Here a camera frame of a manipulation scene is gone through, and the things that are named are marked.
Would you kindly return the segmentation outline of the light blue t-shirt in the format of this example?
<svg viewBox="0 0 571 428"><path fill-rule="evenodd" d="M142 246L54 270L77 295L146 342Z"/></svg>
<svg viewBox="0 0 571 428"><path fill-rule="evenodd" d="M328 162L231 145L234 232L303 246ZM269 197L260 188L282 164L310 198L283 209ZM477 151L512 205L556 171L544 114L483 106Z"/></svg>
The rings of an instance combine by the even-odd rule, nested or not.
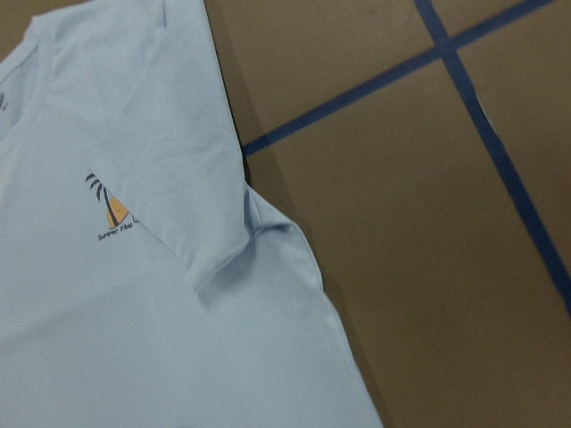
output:
<svg viewBox="0 0 571 428"><path fill-rule="evenodd" d="M201 1L55 10L2 61L1 424L381 425Z"/></svg>

